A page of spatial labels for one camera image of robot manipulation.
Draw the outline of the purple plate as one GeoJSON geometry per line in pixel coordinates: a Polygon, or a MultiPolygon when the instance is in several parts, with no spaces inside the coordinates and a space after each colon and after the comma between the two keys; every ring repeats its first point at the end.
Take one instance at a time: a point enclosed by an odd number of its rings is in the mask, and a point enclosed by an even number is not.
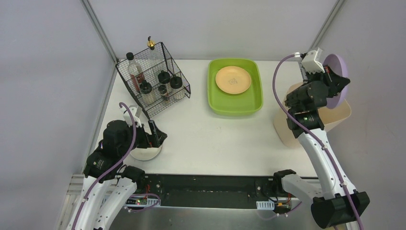
{"type": "MultiPolygon", "coordinates": [[[[348,79],[348,68],[346,62],[341,56],[330,54],[325,58],[323,65],[328,65],[334,73],[348,79]]],[[[347,96],[348,89],[348,86],[345,86],[337,96],[327,98],[327,108],[334,109],[341,105],[347,96]]]]}

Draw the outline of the black pepper grinder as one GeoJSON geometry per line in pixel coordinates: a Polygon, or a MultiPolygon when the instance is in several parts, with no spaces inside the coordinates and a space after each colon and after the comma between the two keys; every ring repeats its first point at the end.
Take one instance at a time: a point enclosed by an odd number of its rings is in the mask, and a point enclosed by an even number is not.
{"type": "Polygon", "coordinates": [[[164,85],[164,84],[159,85],[158,91],[159,91],[161,99],[163,101],[168,102],[169,101],[169,92],[168,92],[166,85],[164,85]]]}

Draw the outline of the black-lid spice jar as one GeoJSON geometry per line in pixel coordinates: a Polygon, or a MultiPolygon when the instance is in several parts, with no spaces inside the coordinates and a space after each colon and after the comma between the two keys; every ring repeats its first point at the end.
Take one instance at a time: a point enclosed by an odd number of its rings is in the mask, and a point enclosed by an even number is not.
{"type": "Polygon", "coordinates": [[[148,81],[143,80],[139,87],[140,92],[142,94],[142,98],[146,105],[151,105],[157,100],[156,95],[154,93],[154,89],[148,81]]]}

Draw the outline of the black-lid glass jar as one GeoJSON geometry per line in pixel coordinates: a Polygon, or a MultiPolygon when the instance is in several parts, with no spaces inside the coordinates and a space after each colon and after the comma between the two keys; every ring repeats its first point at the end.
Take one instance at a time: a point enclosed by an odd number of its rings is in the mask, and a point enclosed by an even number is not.
{"type": "Polygon", "coordinates": [[[170,86],[170,78],[171,78],[171,75],[168,72],[164,71],[164,70],[162,70],[158,74],[159,83],[166,87],[166,90],[167,90],[168,93],[172,92],[172,89],[171,89],[171,86],[170,86]]]}
{"type": "Polygon", "coordinates": [[[173,93],[173,97],[176,100],[180,100],[183,96],[183,81],[181,77],[174,75],[170,79],[170,87],[173,93]]]}

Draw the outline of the black-lid glass jar front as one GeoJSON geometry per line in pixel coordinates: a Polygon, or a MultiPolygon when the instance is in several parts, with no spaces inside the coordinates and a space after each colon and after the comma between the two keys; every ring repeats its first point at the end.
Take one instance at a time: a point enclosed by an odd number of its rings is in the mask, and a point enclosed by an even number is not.
{"type": "Polygon", "coordinates": [[[170,78],[171,78],[171,75],[168,72],[164,71],[164,70],[162,70],[158,74],[159,83],[166,87],[166,90],[167,90],[168,93],[172,92],[172,89],[171,89],[171,86],[170,86],[170,78]]]}

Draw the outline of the dark sauce bottle red label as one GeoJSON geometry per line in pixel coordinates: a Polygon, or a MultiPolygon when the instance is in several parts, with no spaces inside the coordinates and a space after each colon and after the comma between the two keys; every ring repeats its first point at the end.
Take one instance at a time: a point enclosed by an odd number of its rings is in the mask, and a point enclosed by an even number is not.
{"type": "Polygon", "coordinates": [[[127,71],[130,74],[131,83],[138,93],[142,93],[144,82],[146,81],[142,66],[135,60],[132,52],[126,53],[126,58],[128,60],[127,71]]]}

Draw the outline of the gold-top glass oil bottle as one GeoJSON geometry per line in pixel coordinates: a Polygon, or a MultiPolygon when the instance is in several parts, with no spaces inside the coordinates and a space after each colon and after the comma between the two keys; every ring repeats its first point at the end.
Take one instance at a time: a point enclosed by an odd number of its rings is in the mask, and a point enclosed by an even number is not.
{"type": "Polygon", "coordinates": [[[158,51],[158,47],[156,43],[151,39],[151,36],[147,38],[147,47],[149,50],[148,53],[148,61],[150,65],[150,70],[158,81],[158,83],[162,83],[159,78],[159,75],[166,71],[166,62],[163,55],[158,51]]]}

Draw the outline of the orange plate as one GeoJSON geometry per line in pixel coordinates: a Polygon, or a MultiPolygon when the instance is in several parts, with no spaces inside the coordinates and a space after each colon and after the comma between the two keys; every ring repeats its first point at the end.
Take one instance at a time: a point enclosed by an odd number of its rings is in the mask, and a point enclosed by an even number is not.
{"type": "Polygon", "coordinates": [[[243,68],[227,66],[220,69],[215,76],[218,88],[228,94],[241,94],[251,86],[251,76],[243,68]]]}

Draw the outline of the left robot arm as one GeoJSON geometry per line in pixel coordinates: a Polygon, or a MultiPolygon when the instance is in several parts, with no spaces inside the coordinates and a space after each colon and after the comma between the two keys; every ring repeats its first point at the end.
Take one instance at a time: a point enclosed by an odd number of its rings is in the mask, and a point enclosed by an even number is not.
{"type": "Polygon", "coordinates": [[[129,198],[147,199],[145,171],[134,166],[123,166],[129,152],[139,148],[161,147],[168,135],[159,130],[153,120],[148,122],[151,133],[136,122],[127,124],[114,120],[107,124],[103,139],[87,158],[82,191],[68,230],[107,230],[129,198]]]}

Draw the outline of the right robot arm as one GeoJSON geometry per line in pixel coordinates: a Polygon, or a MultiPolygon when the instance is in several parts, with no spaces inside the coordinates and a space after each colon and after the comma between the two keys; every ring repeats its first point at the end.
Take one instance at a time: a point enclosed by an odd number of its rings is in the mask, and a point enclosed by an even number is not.
{"type": "Polygon", "coordinates": [[[370,203],[344,173],[327,138],[319,109],[328,100],[343,93],[350,80],[337,74],[329,65],[317,70],[305,68],[305,81],[277,103],[287,116],[287,126],[306,151],[320,182],[316,188],[293,170],[275,173],[276,192],[288,192],[310,207],[316,224],[323,229],[337,225],[358,224],[364,229],[361,215],[370,203]]]}

